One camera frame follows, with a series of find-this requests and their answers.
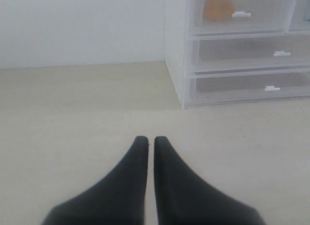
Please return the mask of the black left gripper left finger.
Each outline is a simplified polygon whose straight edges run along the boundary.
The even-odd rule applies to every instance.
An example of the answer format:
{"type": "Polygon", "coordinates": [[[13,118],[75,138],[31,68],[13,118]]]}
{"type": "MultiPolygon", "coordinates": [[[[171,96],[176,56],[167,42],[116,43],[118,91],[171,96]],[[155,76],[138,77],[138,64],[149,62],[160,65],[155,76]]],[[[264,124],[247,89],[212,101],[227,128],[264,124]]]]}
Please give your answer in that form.
{"type": "Polygon", "coordinates": [[[120,162],[98,183],[55,206],[45,225],[142,225],[148,173],[148,139],[137,136],[120,162]]]}

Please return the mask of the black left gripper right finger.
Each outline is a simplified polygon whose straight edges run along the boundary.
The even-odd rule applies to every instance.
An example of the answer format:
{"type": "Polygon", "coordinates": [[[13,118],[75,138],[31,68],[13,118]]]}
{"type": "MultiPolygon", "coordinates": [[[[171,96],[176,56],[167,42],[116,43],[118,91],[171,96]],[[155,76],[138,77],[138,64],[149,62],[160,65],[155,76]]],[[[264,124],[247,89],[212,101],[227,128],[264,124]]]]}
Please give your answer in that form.
{"type": "Polygon", "coordinates": [[[258,211],[205,182],[168,138],[154,141],[154,185],[160,225],[263,225],[258,211]]]}

